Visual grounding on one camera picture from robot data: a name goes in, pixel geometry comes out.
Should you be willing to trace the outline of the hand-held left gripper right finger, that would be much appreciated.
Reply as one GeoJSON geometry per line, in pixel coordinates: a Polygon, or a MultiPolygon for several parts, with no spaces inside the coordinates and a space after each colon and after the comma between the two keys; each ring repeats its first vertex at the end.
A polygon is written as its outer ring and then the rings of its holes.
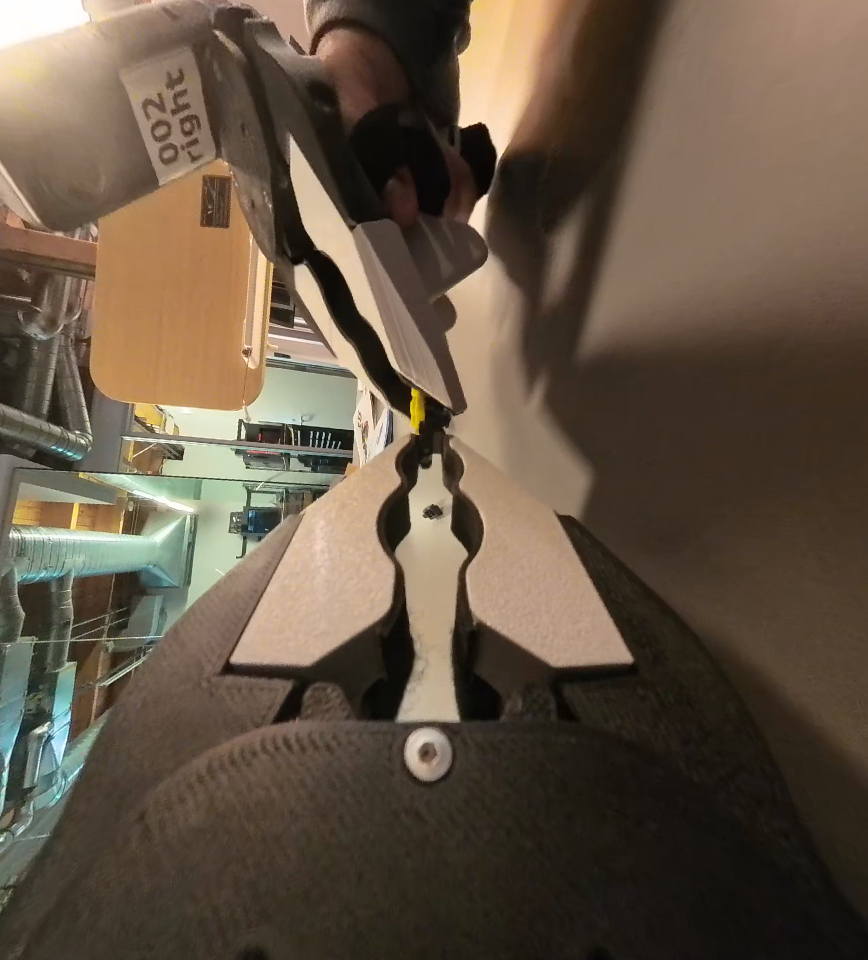
{"type": "Polygon", "coordinates": [[[471,446],[446,437],[451,531],[464,547],[458,666],[487,685],[553,685],[630,670],[634,656],[563,523],[471,446]]]}

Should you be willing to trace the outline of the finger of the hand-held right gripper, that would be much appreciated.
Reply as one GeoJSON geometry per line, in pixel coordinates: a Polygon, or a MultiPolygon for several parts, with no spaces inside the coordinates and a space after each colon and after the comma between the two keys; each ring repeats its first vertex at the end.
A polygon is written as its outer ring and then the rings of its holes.
{"type": "Polygon", "coordinates": [[[388,405],[410,414],[412,388],[395,370],[373,326],[361,314],[340,269],[330,258],[306,258],[294,266],[295,294],[313,313],[321,305],[332,328],[356,356],[368,380],[388,405]]]}
{"type": "MultiPolygon", "coordinates": [[[[341,138],[340,150],[333,156],[321,150],[316,140],[299,142],[289,137],[287,144],[303,246],[296,264],[306,258],[332,259],[395,370],[412,389],[422,390],[451,414],[463,413],[466,397],[443,319],[404,234],[386,216],[345,139],[341,138]]],[[[300,299],[299,303],[338,358],[368,380],[322,305],[314,306],[311,313],[300,299]]]]}

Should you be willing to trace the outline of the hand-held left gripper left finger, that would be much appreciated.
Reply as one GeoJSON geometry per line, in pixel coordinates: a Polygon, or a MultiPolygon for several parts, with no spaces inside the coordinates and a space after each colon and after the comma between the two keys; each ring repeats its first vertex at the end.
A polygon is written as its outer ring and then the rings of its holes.
{"type": "Polygon", "coordinates": [[[231,668],[382,668],[404,604],[414,439],[402,437],[301,515],[231,668]]]}

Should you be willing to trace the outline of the black brick block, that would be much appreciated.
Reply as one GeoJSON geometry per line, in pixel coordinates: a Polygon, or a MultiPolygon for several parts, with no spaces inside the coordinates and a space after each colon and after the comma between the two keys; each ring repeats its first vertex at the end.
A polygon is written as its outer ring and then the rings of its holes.
{"type": "Polygon", "coordinates": [[[432,466],[433,459],[440,455],[452,415],[441,406],[426,407],[421,414],[412,414],[411,427],[416,436],[414,450],[416,462],[422,470],[432,466]]]}

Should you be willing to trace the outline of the person's right forearm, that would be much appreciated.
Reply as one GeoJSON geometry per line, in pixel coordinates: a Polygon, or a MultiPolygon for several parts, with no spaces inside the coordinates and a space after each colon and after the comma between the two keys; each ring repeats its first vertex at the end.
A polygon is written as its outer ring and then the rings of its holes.
{"type": "Polygon", "coordinates": [[[470,1],[305,1],[315,50],[336,29],[371,34],[391,49],[424,110],[439,127],[460,113],[460,55],[470,42],[470,1]]]}

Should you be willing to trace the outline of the person's right hand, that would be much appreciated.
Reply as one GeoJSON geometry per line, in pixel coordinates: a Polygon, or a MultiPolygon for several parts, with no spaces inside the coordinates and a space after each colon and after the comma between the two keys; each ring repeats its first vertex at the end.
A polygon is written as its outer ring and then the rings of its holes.
{"type": "MultiPolygon", "coordinates": [[[[405,107],[412,98],[408,78],[390,47],[365,30],[340,27],[326,33],[316,57],[335,88],[344,131],[351,135],[367,114],[381,107],[405,107]]],[[[472,170],[458,149],[434,133],[449,176],[450,190],[441,215],[467,223],[478,202],[472,170]]],[[[380,193],[386,215],[402,229],[420,212],[414,176],[407,166],[396,169],[380,193]]]]}

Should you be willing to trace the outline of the metal storage shelf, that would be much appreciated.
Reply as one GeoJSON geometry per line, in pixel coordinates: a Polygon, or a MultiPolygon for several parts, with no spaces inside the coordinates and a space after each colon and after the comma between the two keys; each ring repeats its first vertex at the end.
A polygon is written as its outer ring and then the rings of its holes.
{"type": "Polygon", "coordinates": [[[237,421],[233,438],[166,434],[136,419],[134,429],[122,434],[121,440],[174,452],[195,448],[225,450],[245,469],[275,474],[340,475],[356,459],[355,438],[350,429],[296,423],[255,423],[242,418],[237,421]]]}

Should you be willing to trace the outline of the wooden book stand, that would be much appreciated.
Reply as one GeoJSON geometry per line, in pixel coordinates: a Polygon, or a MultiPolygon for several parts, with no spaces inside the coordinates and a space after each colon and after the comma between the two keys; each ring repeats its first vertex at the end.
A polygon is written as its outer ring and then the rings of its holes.
{"type": "Polygon", "coordinates": [[[100,219],[90,374],[114,401],[237,411],[265,379],[272,265],[217,160],[100,219]]]}

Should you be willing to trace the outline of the silver spiral ventilation duct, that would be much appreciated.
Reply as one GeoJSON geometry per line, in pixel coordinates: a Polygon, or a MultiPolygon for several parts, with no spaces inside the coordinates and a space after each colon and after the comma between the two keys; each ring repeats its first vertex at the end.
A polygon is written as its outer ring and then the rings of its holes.
{"type": "Polygon", "coordinates": [[[14,525],[5,569],[14,571],[19,584],[134,573],[148,590],[183,589],[190,579],[195,518],[157,514],[149,521],[140,534],[14,525]]]}

